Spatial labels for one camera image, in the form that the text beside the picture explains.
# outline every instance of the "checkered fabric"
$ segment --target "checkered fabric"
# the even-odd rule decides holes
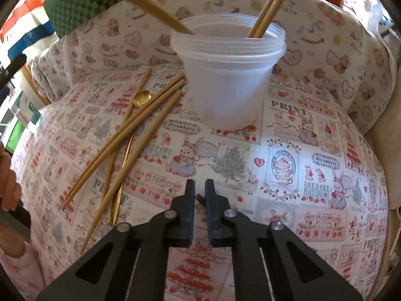
[[[45,0],[43,7],[61,38],[120,0]]]

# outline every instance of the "gold spoon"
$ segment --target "gold spoon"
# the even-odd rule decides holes
[[[152,94],[150,91],[138,91],[138,93],[134,96],[132,103],[135,108],[139,109],[142,105],[144,105],[147,101],[149,101],[152,98]],[[123,163],[121,165],[121,168],[124,167],[128,155],[130,154],[130,148],[132,141],[134,139],[135,131],[131,133],[130,140],[128,141],[127,149],[124,155]],[[117,222],[117,217],[118,217],[118,211],[120,209],[120,203],[121,203],[121,197],[123,194],[123,184],[121,184],[120,189],[118,192],[114,195],[113,201],[112,201],[112,210],[110,212],[110,225],[115,226]]]

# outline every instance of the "green cloth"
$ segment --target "green cloth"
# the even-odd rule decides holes
[[[45,8],[61,38],[120,0],[45,0]]]
[[[14,126],[13,131],[11,132],[9,141],[7,142],[7,145],[6,145],[6,149],[10,153],[12,153],[12,154],[14,153],[15,148],[17,147],[18,141],[20,140],[24,130],[25,130],[24,125],[20,121],[17,121],[17,123]]]

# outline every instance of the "patterned tablecloth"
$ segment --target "patterned tablecloth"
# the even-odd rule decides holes
[[[157,1],[180,18],[204,12],[256,15],[264,2]],[[386,184],[378,160],[344,111],[351,111],[359,127],[380,113],[392,90],[389,58],[351,15],[321,0],[286,0],[276,21],[286,29],[288,49],[274,68],[257,120],[238,131],[206,127],[185,85],[183,98],[124,182],[118,221],[144,223],[184,193],[187,178],[196,180],[201,194],[204,180],[214,179],[233,208],[260,223],[283,221],[366,297],[386,236]],[[106,164],[66,211],[60,206],[118,128],[147,64],[153,73],[146,88],[153,93],[184,70],[170,48],[170,31],[126,3],[37,59],[35,77],[54,103],[42,112],[37,131],[23,135],[13,167],[22,180],[47,284],[78,257],[100,205]],[[91,245],[110,230],[109,214]],[[168,301],[234,299],[230,251],[208,246],[200,205],[193,246],[170,252],[165,292]]]

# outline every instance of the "white plastic cup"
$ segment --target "white plastic cup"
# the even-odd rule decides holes
[[[246,38],[256,17],[211,14],[182,20],[195,35],[173,31],[198,117],[221,130],[238,130],[261,113],[273,66],[286,50],[285,31],[270,24],[263,38]]]

